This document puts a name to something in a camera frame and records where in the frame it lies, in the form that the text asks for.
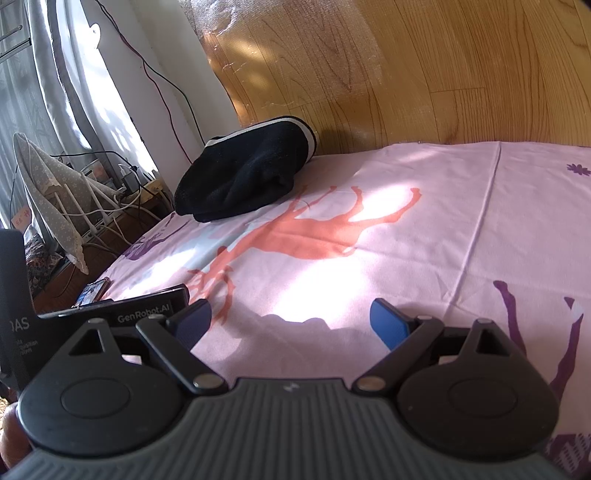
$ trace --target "wood grain wall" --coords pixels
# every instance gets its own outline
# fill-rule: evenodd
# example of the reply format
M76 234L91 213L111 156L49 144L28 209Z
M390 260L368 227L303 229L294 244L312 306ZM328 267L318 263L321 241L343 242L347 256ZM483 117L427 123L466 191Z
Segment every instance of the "wood grain wall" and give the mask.
M179 1L241 124L299 116L319 153L591 146L591 11L580 0Z

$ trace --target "black robotic device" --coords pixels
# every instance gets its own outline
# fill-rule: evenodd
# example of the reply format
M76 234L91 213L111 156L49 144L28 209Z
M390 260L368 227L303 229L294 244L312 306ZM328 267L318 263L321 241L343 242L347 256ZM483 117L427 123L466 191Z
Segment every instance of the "black robotic device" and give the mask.
M351 389L247 378L230 389L187 348L209 327L206 300L123 327L108 303L61 346L40 342L37 372L13 332L37 318L22 237L0 231L0 247L0 380L19 392L34 446L3 479L566 478L540 454L558 402L490 320L444 327L377 299L371 314L391 319L400 344Z

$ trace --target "bed sheet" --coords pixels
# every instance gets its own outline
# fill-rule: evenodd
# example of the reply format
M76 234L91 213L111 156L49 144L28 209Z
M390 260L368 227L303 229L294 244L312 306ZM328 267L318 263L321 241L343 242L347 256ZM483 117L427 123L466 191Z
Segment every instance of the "bed sheet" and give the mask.
M399 144L312 159L288 198L201 224L172 214L105 273L106 297L184 283L212 328L192 352L237 377L342 377L388 353L383 297L447 325L496 321L561 401L547 454L591 469L591 157L585 148Z

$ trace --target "triangular cutout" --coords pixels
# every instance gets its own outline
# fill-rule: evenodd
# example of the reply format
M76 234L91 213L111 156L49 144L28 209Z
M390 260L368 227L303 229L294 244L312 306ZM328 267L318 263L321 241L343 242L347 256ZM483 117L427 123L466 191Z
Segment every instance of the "triangular cutout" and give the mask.
M100 342L98 330L88 330L84 337L70 350L71 356L91 355L93 353L103 353L103 345Z
M500 355L509 356L509 352L501 344L499 339L488 330L483 330L480 334L480 340L476 353L484 353L485 355Z

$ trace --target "orange deer print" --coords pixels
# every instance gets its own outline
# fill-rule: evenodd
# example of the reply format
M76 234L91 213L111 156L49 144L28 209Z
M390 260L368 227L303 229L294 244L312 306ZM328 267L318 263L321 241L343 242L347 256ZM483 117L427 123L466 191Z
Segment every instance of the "orange deer print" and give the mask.
M364 230L374 225L398 222L402 215L421 198L419 189L413 188L411 189L413 194L411 200L400 210L376 219L350 222L352 217L363 211L363 193L360 188L351 187L356 195L356 202L348 212L329 220L298 218L335 190L336 187L331 187L328 192L316 200L297 208L304 189L291 201L284 213L248 232L231 250L228 250L227 247L220 247L207 272L189 270L189 273L194 275L193 281L187 285L191 297L196 295L208 297L220 281L223 281L227 286L228 292L224 305L212 322L220 320L224 323L228 318L235 289L229 276L232 271L230 263L248 249L257 248L264 252L283 253L302 260L348 257L354 253L355 245Z

